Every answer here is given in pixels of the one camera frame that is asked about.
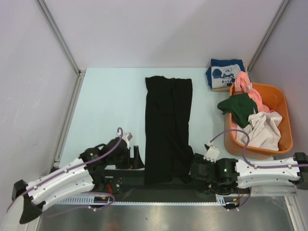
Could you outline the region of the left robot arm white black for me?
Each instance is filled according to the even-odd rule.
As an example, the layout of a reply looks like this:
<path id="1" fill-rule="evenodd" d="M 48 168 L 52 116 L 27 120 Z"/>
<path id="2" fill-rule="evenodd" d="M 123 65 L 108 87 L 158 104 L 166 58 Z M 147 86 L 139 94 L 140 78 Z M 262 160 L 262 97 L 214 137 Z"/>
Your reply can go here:
<path id="1" fill-rule="evenodd" d="M 107 144 L 86 149 L 71 163 L 33 182 L 17 181 L 13 186 L 12 200 L 23 197 L 23 211 L 20 224 L 27 224 L 38 218 L 43 211 L 59 201 L 79 193 L 118 193 L 112 181 L 104 175 L 107 166 L 119 170 L 142 169 L 138 146 L 133 147 L 130 157 L 129 139 L 116 137 Z"/>

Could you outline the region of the black t-shirt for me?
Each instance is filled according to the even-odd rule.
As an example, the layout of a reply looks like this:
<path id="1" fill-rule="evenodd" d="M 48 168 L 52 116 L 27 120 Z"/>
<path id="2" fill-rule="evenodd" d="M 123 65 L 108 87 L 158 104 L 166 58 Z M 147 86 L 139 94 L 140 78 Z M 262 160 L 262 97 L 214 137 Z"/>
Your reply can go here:
<path id="1" fill-rule="evenodd" d="M 153 76 L 145 79 L 144 183 L 189 180 L 193 149 L 189 145 L 192 80 Z"/>

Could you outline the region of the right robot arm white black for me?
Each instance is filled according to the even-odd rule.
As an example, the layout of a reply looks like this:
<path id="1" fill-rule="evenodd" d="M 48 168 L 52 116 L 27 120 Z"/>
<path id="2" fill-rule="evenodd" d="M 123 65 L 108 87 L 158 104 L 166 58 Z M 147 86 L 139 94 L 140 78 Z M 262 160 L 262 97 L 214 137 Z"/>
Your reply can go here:
<path id="1" fill-rule="evenodd" d="M 295 153 L 286 159 L 249 165 L 244 160 L 234 158 L 211 162 L 195 154 L 190 175 L 203 183 L 203 190 L 219 195 L 229 195 L 255 186 L 295 185 L 299 190 L 307 190 L 308 156 Z"/>

